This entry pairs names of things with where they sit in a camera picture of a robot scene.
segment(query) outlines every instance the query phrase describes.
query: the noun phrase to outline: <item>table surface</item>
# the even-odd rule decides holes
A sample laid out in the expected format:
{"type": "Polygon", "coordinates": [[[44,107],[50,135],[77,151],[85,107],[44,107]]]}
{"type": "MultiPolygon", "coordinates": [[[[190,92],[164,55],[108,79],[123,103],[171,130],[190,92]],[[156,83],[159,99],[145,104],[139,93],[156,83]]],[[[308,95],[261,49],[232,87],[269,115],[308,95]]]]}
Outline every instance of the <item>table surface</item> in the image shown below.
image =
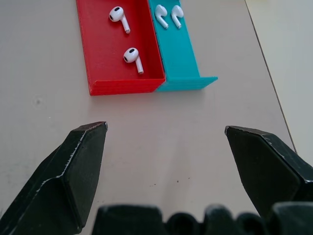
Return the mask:
{"type": "Polygon", "coordinates": [[[182,0],[201,91],[91,97],[74,0],[0,1],[0,211],[70,130],[107,121],[94,203],[154,204],[164,219],[222,203],[255,208],[224,128],[239,125],[292,142],[244,0],[182,0]]]}
{"type": "Polygon", "coordinates": [[[313,1],[247,4],[296,150],[313,165],[313,1]]]}

